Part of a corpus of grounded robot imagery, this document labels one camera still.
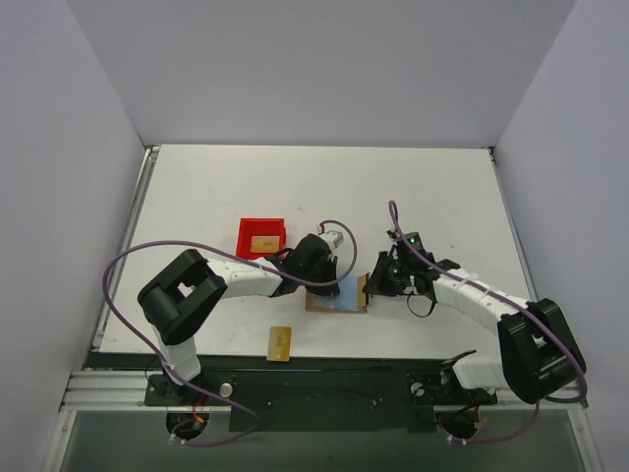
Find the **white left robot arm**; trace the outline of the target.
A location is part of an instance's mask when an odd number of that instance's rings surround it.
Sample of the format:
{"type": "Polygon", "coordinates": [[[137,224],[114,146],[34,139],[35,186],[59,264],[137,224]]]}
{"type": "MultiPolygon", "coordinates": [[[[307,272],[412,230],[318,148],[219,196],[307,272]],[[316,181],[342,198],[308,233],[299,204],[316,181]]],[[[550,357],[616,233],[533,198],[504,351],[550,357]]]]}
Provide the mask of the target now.
{"type": "Polygon", "coordinates": [[[200,398],[202,381],[194,336],[220,300],[280,297],[294,293],[306,281],[318,284],[308,291],[336,296],[340,289],[335,282],[335,250],[343,241],[340,231],[309,234],[296,248],[249,265],[208,260],[195,249],[173,260],[138,295],[144,317],[158,336],[163,364],[172,370],[169,395],[183,405],[200,398]]]}

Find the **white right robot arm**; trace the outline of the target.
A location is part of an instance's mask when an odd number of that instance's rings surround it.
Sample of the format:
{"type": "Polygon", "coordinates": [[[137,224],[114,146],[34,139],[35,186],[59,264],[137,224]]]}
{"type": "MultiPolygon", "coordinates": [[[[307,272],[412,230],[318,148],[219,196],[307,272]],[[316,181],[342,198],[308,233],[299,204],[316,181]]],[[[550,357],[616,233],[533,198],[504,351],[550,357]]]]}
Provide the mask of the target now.
{"type": "Polygon", "coordinates": [[[561,402],[557,392],[578,387],[571,402],[587,397],[585,360],[560,307],[549,299],[510,296],[478,280],[450,260],[437,261],[416,232],[388,231],[364,291],[368,295],[427,298],[468,317],[496,336],[499,353],[466,351],[446,363],[441,395],[460,402],[474,389],[510,389],[520,400],[561,402]]]}

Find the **gold card with black stripe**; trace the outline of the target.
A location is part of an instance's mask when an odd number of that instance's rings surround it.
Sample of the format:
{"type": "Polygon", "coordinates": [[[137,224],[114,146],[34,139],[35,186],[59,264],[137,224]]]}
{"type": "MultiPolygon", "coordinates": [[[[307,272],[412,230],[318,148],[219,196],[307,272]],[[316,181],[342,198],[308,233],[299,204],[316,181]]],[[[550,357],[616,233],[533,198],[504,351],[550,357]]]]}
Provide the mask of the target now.
{"type": "Polygon", "coordinates": [[[365,273],[357,277],[357,308],[365,310],[369,305],[370,294],[366,292],[370,275],[365,273]]]}

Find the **tan leather card holder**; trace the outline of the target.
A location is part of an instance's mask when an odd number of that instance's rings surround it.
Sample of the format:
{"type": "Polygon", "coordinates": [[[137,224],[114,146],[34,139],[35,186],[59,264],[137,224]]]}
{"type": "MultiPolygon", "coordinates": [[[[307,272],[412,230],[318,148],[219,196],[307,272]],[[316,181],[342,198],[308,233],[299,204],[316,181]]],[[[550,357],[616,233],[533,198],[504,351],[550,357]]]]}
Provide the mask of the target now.
{"type": "Polygon", "coordinates": [[[319,296],[306,293],[305,309],[312,313],[364,314],[368,311],[357,308],[357,277],[351,275],[339,283],[340,292],[335,296],[319,296]]]}

